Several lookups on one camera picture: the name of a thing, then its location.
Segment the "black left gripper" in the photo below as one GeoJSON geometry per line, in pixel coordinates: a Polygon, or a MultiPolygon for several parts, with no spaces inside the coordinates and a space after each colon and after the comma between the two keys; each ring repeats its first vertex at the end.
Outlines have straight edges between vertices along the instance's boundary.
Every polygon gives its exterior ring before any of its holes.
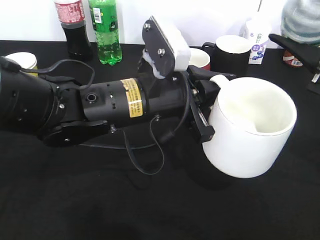
{"type": "Polygon", "coordinates": [[[214,128],[205,119],[202,108],[207,107],[218,94],[218,86],[210,79],[223,75],[228,80],[235,74],[206,70],[189,65],[186,71],[173,72],[164,79],[158,79],[153,69],[142,57],[138,64],[137,79],[145,97],[146,114],[160,118],[179,117],[174,127],[169,127],[158,137],[160,143],[166,143],[176,136],[182,126],[191,130],[198,143],[209,142],[214,128]]]}

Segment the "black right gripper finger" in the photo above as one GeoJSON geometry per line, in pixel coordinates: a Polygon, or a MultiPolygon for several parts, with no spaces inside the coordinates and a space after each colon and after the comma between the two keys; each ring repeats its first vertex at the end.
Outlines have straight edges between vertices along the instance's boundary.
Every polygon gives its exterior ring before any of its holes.
{"type": "Polygon", "coordinates": [[[313,83],[317,83],[320,78],[320,48],[306,43],[299,43],[290,38],[271,33],[268,38],[293,54],[312,73],[313,83]]]}

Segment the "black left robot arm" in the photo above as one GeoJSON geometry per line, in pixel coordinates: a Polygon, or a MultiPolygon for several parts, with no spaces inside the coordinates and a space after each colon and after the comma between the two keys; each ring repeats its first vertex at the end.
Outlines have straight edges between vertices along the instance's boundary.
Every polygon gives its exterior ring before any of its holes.
{"type": "Polygon", "coordinates": [[[82,85],[45,69],[25,69],[7,57],[0,59],[0,128],[37,137],[50,147],[67,147],[129,126],[160,118],[179,118],[201,142],[214,129],[201,107],[219,92],[216,72],[189,66],[164,79],[152,74],[145,60],[136,77],[82,85]]]}

